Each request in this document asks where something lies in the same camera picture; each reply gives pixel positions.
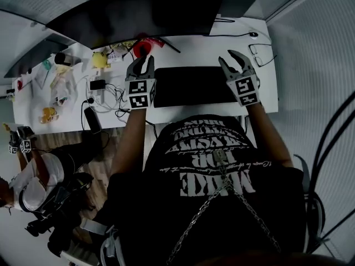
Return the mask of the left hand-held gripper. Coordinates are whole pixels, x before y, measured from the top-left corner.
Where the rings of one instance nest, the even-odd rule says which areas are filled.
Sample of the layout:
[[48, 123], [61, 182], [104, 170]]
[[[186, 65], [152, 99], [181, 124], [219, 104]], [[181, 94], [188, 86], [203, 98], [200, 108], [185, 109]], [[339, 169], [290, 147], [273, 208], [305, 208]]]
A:
[[125, 92], [131, 109], [151, 107], [156, 94], [154, 57], [152, 55], [149, 57], [146, 72], [142, 73], [145, 61], [146, 56], [135, 59], [126, 71]]

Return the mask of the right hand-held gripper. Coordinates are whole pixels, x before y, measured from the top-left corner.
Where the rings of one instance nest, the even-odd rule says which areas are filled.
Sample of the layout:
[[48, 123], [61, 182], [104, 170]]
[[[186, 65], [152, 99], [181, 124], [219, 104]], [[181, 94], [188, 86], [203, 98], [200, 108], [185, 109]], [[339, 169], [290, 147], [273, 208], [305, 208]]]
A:
[[240, 106], [249, 106], [259, 103], [258, 77], [250, 59], [235, 50], [228, 50], [227, 52], [241, 67], [241, 72], [239, 72], [229, 66], [224, 58], [218, 58], [227, 79], [226, 84], [234, 94], [236, 101]]

